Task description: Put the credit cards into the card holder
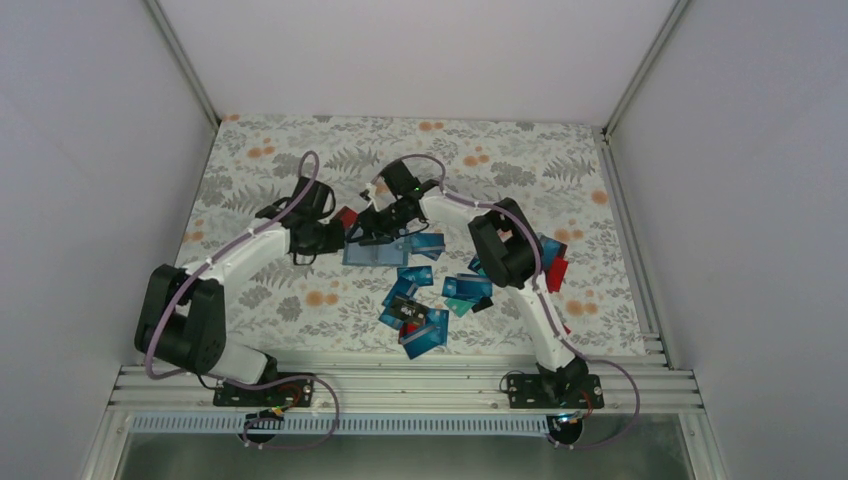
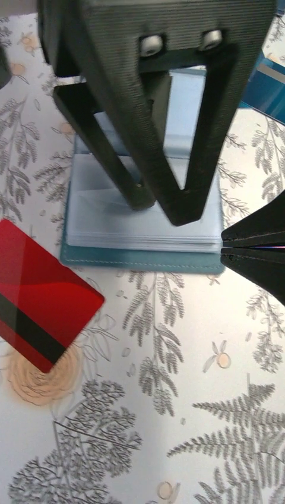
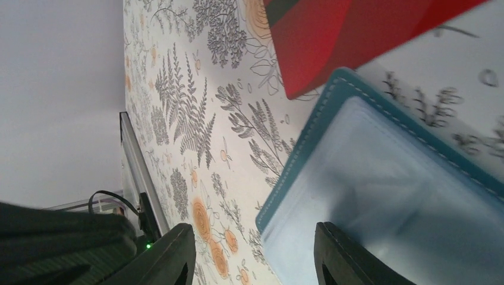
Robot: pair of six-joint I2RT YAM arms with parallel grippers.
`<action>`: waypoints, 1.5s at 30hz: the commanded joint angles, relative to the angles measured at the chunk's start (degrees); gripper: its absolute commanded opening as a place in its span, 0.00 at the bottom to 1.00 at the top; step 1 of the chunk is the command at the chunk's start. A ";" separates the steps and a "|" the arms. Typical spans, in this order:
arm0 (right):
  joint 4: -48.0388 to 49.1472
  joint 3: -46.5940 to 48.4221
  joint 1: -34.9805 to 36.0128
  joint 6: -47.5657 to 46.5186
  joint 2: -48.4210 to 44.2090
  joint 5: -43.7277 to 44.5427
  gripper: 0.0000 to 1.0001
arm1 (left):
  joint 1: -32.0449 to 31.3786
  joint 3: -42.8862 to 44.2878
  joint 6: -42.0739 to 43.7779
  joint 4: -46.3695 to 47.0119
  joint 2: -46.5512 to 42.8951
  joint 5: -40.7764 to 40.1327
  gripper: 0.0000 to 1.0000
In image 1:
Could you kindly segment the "teal leather card holder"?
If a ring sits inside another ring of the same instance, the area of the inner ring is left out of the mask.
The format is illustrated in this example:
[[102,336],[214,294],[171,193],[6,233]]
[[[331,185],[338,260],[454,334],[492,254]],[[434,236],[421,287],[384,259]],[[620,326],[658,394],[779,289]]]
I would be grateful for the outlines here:
[[406,238],[387,244],[345,246],[342,264],[361,267],[405,267],[408,265],[409,246]]

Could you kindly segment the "black visa card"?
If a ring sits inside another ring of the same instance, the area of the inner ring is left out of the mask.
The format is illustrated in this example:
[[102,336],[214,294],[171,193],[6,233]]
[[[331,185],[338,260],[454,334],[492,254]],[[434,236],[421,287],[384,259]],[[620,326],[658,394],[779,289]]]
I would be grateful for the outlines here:
[[420,327],[426,323],[430,309],[414,299],[395,296],[389,303],[388,314],[404,324]]

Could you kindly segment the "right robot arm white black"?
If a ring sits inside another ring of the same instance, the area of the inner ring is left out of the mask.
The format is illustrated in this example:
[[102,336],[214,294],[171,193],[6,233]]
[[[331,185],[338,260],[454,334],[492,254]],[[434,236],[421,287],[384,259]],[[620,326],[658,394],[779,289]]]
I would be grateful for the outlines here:
[[[420,181],[412,175],[404,162],[417,157],[438,165],[440,176]],[[411,154],[391,161],[359,193],[367,206],[352,230],[379,244],[399,238],[414,220],[465,228],[485,275],[504,289],[526,324],[544,399],[555,407],[567,406],[578,397],[589,369],[553,305],[538,236],[515,200],[464,198],[449,190],[445,179],[445,165],[432,156]]]

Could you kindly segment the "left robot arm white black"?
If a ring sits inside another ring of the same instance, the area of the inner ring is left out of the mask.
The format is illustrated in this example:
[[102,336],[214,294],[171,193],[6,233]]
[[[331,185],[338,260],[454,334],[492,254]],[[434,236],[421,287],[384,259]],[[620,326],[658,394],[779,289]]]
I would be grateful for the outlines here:
[[345,245],[342,220],[332,215],[333,189],[301,177],[290,197],[256,213],[236,239],[220,251],[182,267],[163,264],[149,278],[134,335],[151,378],[154,360],[182,371],[238,384],[255,405],[278,391],[276,362],[268,354],[228,337],[226,314],[238,290],[273,260],[290,256],[297,265]]

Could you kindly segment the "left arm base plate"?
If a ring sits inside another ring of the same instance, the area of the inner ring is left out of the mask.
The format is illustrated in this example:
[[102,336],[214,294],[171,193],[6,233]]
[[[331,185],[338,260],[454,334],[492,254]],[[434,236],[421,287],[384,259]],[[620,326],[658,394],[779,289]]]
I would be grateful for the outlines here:
[[307,378],[307,373],[301,372],[277,372],[268,378],[259,381],[264,385],[275,380],[295,376],[296,379],[286,383],[279,383],[263,390],[250,390],[223,382],[215,390],[212,404],[216,407],[310,407],[315,382],[312,377]]

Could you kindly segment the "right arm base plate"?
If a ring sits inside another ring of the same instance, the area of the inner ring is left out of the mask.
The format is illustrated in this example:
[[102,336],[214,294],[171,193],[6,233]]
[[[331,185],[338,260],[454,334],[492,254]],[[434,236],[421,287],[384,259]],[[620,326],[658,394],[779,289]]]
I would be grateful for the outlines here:
[[508,372],[499,384],[513,409],[602,409],[605,407],[600,378],[589,374],[569,389],[545,382],[540,374]]

